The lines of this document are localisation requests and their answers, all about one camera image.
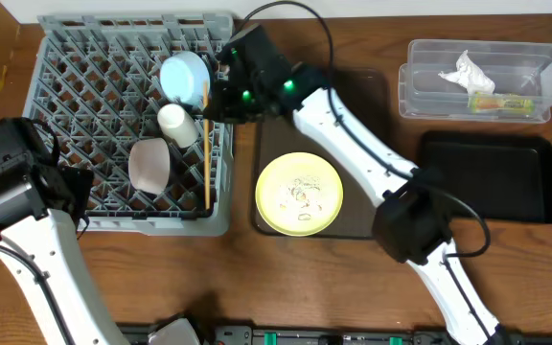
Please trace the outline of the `cream plastic cup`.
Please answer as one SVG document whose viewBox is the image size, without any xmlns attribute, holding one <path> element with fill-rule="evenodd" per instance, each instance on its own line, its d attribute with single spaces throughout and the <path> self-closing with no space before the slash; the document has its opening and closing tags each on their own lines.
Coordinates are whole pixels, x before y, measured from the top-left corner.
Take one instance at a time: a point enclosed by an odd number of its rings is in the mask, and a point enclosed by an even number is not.
<svg viewBox="0 0 552 345">
<path fill-rule="evenodd" d="M 195 120 L 179 104 L 164 105 L 158 111 L 157 122 L 162 133 L 179 148 L 191 146 L 199 136 Z"/>
</svg>

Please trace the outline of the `yellow plate with food scraps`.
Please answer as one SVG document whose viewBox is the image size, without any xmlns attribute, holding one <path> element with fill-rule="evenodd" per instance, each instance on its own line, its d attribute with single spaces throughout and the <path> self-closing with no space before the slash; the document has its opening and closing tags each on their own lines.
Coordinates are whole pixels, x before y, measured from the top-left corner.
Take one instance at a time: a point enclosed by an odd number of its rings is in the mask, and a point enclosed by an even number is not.
<svg viewBox="0 0 552 345">
<path fill-rule="evenodd" d="M 324 158 L 292 152 L 272 160 L 261 171 L 255 202 L 261 218 L 278 233 L 307 237 L 337 218 L 344 189 L 337 170 Z"/>
</svg>

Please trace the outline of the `green yellow snack wrapper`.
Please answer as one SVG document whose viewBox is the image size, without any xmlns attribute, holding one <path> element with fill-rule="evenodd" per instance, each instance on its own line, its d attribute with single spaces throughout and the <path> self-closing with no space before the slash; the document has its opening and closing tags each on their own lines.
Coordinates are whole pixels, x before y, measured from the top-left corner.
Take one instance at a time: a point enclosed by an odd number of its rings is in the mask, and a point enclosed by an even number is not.
<svg viewBox="0 0 552 345">
<path fill-rule="evenodd" d="M 481 94 L 470 96 L 468 108 L 473 113 L 507 112 L 526 114 L 535 110 L 533 100 L 516 94 Z"/>
</svg>

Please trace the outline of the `black tray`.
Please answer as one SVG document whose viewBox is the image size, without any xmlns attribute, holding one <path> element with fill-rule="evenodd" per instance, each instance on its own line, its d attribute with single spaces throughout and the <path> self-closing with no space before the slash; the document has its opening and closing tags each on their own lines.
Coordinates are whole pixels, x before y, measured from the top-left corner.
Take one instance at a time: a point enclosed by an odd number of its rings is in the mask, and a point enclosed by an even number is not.
<svg viewBox="0 0 552 345">
<path fill-rule="evenodd" d="M 552 145 L 540 136 L 431 131 L 419 161 L 484 218 L 552 224 Z"/>
</svg>

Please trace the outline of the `wooden chopstick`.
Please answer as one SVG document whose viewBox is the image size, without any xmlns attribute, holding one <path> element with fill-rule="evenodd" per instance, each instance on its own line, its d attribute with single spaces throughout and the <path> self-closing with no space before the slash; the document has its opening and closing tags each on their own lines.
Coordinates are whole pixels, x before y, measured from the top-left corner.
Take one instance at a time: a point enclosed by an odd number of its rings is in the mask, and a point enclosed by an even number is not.
<svg viewBox="0 0 552 345">
<path fill-rule="evenodd" d="M 203 110 L 205 111 L 209 102 L 209 83 L 203 83 Z M 206 115 L 203 115 L 203 151 L 204 151 L 204 203 L 205 209 L 210 210 L 211 207 L 211 188 L 210 188 L 210 142 L 209 142 L 209 120 Z"/>
</svg>

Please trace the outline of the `white tissue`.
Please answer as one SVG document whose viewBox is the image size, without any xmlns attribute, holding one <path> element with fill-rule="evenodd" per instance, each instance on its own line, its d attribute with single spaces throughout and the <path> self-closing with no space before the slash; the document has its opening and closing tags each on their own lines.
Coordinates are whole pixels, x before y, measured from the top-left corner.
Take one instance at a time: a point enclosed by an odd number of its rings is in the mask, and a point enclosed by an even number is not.
<svg viewBox="0 0 552 345">
<path fill-rule="evenodd" d="M 464 87 L 469 95 L 494 93 L 495 83 L 469 58 L 468 51 L 460 55 L 455 67 L 454 72 L 440 72 L 439 77 Z"/>
</svg>

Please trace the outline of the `dark brown serving tray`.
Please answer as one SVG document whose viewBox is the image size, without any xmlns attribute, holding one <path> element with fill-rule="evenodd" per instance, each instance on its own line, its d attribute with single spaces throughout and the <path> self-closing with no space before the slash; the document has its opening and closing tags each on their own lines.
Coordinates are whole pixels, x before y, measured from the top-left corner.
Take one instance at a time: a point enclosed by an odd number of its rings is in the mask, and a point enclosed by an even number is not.
<svg viewBox="0 0 552 345">
<path fill-rule="evenodd" d="M 393 143 L 391 98 L 387 78 L 369 68 L 347 68 L 334 72 L 334 88 L 356 117 L 387 145 Z M 312 139 L 299 132 L 290 118 L 269 118 L 258 125 L 257 153 L 253 178 L 274 159 L 291 152 L 309 152 L 327 160 L 338 172 L 344 191 L 336 219 L 317 238 L 336 240 L 372 239 L 376 209 L 346 170 Z"/>
</svg>

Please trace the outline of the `grey plastic dish rack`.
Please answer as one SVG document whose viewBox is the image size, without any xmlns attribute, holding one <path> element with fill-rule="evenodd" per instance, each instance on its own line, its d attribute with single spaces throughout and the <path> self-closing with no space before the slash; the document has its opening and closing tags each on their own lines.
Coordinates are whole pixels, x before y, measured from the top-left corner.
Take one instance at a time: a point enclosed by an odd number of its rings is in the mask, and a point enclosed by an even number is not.
<svg viewBox="0 0 552 345">
<path fill-rule="evenodd" d="M 159 70 L 169 57 L 198 54 L 210 65 L 234 29 L 225 12 L 148 16 L 42 15 L 41 41 L 24 116 L 48 125 L 63 166 L 94 174 L 86 213 L 93 231 L 150 236 L 224 234 L 230 224 L 234 130 L 209 123 L 211 207 L 204 203 L 203 121 L 198 140 L 170 146 L 173 181 L 151 195 L 130 183 L 132 146 L 160 136 L 167 103 Z"/>
</svg>

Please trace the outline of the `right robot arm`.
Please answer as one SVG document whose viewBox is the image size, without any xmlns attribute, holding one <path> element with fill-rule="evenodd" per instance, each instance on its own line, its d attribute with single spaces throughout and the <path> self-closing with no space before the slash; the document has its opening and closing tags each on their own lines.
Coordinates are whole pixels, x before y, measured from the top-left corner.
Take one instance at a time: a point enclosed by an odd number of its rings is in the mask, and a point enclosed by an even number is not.
<svg viewBox="0 0 552 345">
<path fill-rule="evenodd" d="M 294 126 L 334 158 L 356 181 L 376 213 L 373 232 L 395 261 L 421 278 L 459 344 L 506 344 L 461 261 L 445 202 L 479 215 L 454 195 L 427 184 L 411 161 L 378 139 L 340 100 L 333 73 L 292 65 L 264 27 L 237 29 L 218 53 L 228 80 L 214 85 L 207 112 L 222 123 L 251 123 L 291 114 Z"/>
</svg>

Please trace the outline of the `clear plastic bin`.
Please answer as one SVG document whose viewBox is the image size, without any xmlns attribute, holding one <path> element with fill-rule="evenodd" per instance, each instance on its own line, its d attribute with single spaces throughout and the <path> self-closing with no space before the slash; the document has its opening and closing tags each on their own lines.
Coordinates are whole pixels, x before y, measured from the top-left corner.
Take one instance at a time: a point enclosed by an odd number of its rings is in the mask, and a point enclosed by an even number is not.
<svg viewBox="0 0 552 345">
<path fill-rule="evenodd" d="M 399 75 L 404 118 L 545 123 L 552 44 L 416 39 Z"/>
</svg>

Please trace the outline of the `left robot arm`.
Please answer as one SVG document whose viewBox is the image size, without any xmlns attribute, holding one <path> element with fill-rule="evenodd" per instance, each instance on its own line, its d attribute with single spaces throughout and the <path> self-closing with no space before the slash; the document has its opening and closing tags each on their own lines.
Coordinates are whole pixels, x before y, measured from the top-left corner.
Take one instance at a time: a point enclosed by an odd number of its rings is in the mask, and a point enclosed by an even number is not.
<svg viewBox="0 0 552 345">
<path fill-rule="evenodd" d="M 49 344 L 125 344 L 78 244 L 94 174 L 59 164 L 47 124 L 0 120 L 0 261 Z"/>
</svg>

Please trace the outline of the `light blue bowl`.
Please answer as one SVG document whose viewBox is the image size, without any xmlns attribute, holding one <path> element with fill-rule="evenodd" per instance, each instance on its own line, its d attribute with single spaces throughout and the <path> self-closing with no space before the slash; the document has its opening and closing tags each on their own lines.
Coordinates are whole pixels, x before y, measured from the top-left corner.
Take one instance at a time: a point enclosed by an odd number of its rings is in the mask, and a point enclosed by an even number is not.
<svg viewBox="0 0 552 345">
<path fill-rule="evenodd" d="M 159 80 L 169 101 L 203 108 L 204 86 L 211 83 L 211 71 L 199 55 L 183 51 L 162 63 Z"/>
</svg>

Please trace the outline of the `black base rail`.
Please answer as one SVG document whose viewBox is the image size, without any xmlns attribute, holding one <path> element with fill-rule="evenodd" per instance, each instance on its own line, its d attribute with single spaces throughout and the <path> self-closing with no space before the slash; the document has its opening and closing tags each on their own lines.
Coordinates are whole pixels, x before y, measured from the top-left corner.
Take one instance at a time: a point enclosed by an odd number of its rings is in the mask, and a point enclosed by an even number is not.
<svg viewBox="0 0 552 345">
<path fill-rule="evenodd" d="M 348 331 L 337 329 L 263 328 L 251 325 L 219 325 L 193 328 L 201 344 L 218 345 L 456 345 L 511 344 L 552 345 L 552 333 L 521 333 L 501 325 L 495 327 L 427 328 L 409 332 Z"/>
</svg>

